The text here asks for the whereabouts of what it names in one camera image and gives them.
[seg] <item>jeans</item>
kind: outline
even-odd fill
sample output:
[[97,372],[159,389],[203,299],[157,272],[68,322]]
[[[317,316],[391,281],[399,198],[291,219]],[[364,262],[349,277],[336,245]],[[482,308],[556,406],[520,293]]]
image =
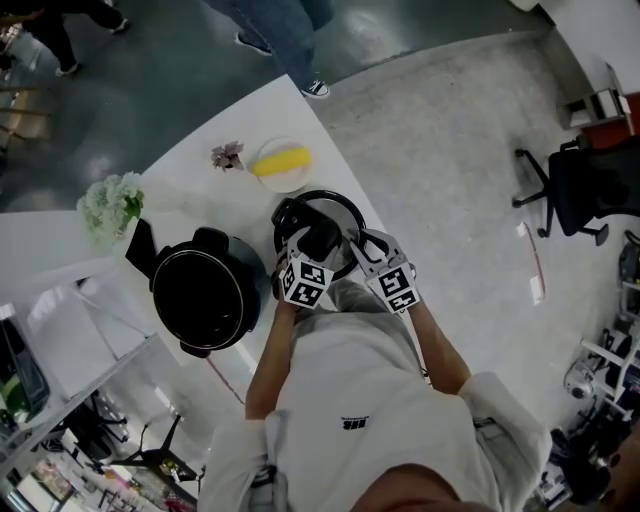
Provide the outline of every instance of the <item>jeans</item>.
[[122,23],[122,14],[101,0],[53,0],[47,3],[44,13],[22,26],[44,44],[60,61],[60,69],[68,70],[76,63],[71,41],[64,29],[62,14],[88,15],[104,28],[114,29]]
[[235,21],[248,43],[269,48],[299,89],[306,89],[313,83],[313,33],[331,21],[331,0],[205,2]]

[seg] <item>shirt logo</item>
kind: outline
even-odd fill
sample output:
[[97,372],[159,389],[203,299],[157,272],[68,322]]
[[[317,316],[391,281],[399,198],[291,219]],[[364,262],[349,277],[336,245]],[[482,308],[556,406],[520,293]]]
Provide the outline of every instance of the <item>shirt logo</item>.
[[342,428],[345,430],[357,430],[359,428],[364,428],[367,425],[367,420],[369,416],[365,416],[364,418],[342,418]]

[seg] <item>white plate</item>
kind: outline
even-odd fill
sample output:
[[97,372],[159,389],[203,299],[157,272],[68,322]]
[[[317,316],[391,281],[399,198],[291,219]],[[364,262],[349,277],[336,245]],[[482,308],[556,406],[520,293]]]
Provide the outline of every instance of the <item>white plate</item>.
[[[260,161],[268,156],[273,156],[282,151],[286,151],[288,149],[296,149],[302,147],[304,146],[298,142],[295,142],[286,137],[279,137],[277,139],[270,140],[264,146],[262,146],[262,149],[258,153],[257,161]],[[313,172],[312,166],[313,164],[309,164],[302,167],[296,167],[295,169],[291,169],[287,172],[273,174],[271,176],[258,176],[258,179],[269,190],[272,190],[279,194],[288,194],[289,192],[294,192],[301,189],[307,183],[309,183],[311,174]]]

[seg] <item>person's leg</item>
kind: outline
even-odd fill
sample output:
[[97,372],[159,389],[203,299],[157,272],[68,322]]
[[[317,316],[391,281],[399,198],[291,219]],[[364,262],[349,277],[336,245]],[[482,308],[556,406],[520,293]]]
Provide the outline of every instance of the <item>person's leg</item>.
[[22,26],[51,50],[60,61],[60,70],[68,71],[77,64],[59,12],[47,9],[40,17],[25,21]]
[[235,0],[204,0],[211,8],[231,18],[240,27],[240,43],[271,53],[269,45],[253,30],[246,16],[242,14]]
[[63,13],[86,14],[104,28],[116,30],[124,23],[124,17],[101,0],[54,0],[54,5]]
[[330,315],[331,313],[335,313],[335,311],[329,311],[328,309],[324,309],[322,306],[316,306],[315,309],[300,308],[296,313],[296,325],[313,316]]
[[341,313],[388,313],[384,303],[363,286],[341,279],[329,287],[329,297]]
[[300,90],[315,81],[313,24],[299,0],[237,0],[245,25],[265,41]]
[[300,3],[311,20],[313,30],[320,30],[333,19],[331,0],[300,0]]

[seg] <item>yellow sponge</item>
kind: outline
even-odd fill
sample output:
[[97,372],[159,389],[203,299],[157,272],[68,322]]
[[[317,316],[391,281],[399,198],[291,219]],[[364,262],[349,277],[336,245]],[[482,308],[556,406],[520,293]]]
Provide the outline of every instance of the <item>yellow sponge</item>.
[[307,148],[287,149],[260,160],[253,167],[253,174],[256,176],[271,176],[272,174],[287,172],[310,163],[311,151]]

